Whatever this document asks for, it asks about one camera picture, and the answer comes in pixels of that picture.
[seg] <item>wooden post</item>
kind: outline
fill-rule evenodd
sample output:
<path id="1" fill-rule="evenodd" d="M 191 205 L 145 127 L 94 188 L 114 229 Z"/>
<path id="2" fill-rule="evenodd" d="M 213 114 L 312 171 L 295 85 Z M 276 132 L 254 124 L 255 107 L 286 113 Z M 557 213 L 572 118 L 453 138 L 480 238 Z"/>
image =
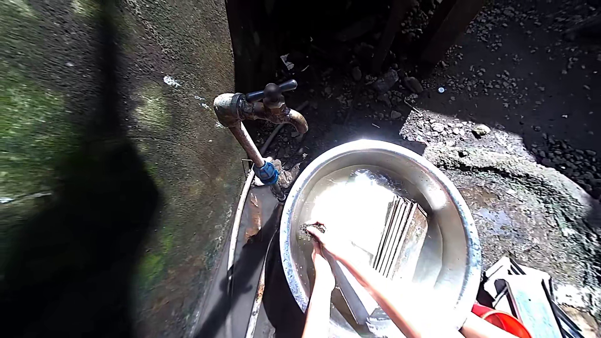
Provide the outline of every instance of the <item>wooden post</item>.
<path id="1" fill-rule="evenodd" d="M 443 0 L 418 42 L 419 59 L 436 65 L 482 9 L 484 0 Z"/>
<path id="2" fill-rule="evenodd" d="M 401 20 L 403 20 L 407 10 L 413 5 L 415 5 L 414 0 L 392 0 L 392 9 L 390 11 L 390 16 L 388 17 L 388 22 L 386 23 L 386 28 L 384 29 L 380 42 L 374 52 L 374 57 L 371 59 L 372 73 L 379 73 L 382 70 L 380 68 L 382 67 L 382 63 L 384 62 L 388 51 L 390 51 L 390 46 L 392 45 L 392 41 L 394 41 L 394 37 L 397 35 Z"/>

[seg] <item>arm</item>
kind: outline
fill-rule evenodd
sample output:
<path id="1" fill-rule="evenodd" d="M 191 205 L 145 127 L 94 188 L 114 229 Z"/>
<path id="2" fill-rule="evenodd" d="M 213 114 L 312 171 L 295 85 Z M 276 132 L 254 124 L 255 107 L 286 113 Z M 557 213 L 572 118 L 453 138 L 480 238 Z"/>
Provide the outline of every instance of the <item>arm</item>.
<path id="1" fill-rule="evenodd" d="M 471 312 L 468 313 L 460 332 L 466 338 L 516 338 Z"/>
<path id="2" fill-rule="evenodd" d="M 313 242 L 315 283 L 307 308 L 307 319 L 302 338 L 327 337 L 330 323 L 330 301 L 334 289 L 334 275 L 328 261 L 322 256 L 321 245 Z"/>
<path id="3" fill-rule="evenodd" d="M 440 322 L 432 323 L 432 317 L 428 313 L 416 309 L 418 302 L 400 301 L 398 288 L 392 285 L 391 280 L 368 265 L 357 264 L 352 251 L 327 231 L 322 233 L 314 227 L 307 227 L 307 231 L 347 267 L 407 338 L 461 337 L 456 330 L 444 327 Z"/>

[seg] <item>blue pipe fitting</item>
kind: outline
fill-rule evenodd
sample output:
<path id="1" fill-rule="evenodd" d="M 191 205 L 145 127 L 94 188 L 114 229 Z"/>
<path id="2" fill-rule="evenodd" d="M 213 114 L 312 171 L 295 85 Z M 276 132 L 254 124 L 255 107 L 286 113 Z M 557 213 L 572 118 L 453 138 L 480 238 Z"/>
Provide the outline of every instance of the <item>blue pipe fitting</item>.
<path id="1" fill-rule="evenodd" d="M 273 163 L 265 161 L 261 168 L 255 165 L 252 170 L 263 184 L 272 185 L 278 183 L 278 170 L 273 166 Z"/>

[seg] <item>faucet handle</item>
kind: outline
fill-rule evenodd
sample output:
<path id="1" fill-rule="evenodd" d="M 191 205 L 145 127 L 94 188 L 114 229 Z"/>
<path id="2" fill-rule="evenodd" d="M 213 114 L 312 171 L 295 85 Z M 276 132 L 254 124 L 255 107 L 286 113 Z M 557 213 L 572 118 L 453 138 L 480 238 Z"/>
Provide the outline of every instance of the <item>faucet handle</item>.
<path id="1" fill-rule="evenodd" d="M 255 102 L 264 99 L 266 96 L 272 101 L 277 101 L 279 95 L 281 95 L 283 91 L 294 90 L 296 87 L 298 87 L 298 82 L 294 79 L 280 83 L 279 85 L 267 84 L 264 90 L 253 91 L 246 94 L 246 101 Z"/>

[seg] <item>water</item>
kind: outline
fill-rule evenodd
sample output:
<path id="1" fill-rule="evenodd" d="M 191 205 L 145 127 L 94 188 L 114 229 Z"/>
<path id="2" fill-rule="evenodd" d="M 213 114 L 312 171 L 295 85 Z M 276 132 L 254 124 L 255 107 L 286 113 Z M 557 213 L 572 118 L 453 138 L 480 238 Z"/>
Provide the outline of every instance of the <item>water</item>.
<path id="1" fill-rule="evenodd" d="M 388 204 L 395 195 L 408 197 L 394 173 L 372 165 L 354 165 L 321 178 L 307 196 L 299 219 L 325 224 L 329 232 L 357 248 L 359 259 L 371 264 L 386 223 Z M 299 239 L 310 257 L 309 238 L 300 233 Z"/>

